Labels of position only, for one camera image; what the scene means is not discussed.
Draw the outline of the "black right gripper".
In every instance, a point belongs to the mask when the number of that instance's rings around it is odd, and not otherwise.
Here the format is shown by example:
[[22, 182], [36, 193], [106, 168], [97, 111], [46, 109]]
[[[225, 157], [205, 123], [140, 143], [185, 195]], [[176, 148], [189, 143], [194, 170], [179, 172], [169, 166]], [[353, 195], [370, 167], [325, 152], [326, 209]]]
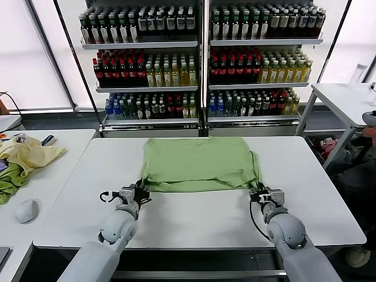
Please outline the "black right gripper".
[[258, 204], [271, 202], [270, 188], [268, 186], [262, 186], [260, 191], [249, 189], [249, 196], [251, 202], [256, 202]]

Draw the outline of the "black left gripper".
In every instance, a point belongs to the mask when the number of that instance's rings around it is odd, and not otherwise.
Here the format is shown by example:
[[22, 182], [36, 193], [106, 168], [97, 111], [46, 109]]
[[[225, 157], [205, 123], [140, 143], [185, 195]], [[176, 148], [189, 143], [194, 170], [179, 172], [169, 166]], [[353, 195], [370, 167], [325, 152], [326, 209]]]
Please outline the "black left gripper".
[[142, 206], [143, 204], [151, 202], [152, 199], [150, 198], [149, 190], [150, 182], [147, 179], [143, 179], [142, 182], [137, 181], [133, 184], [133, 187], [130, 188], [132, 195], [129, 203], [132, 204], [133, 202], [135, 202], [139, 206]]

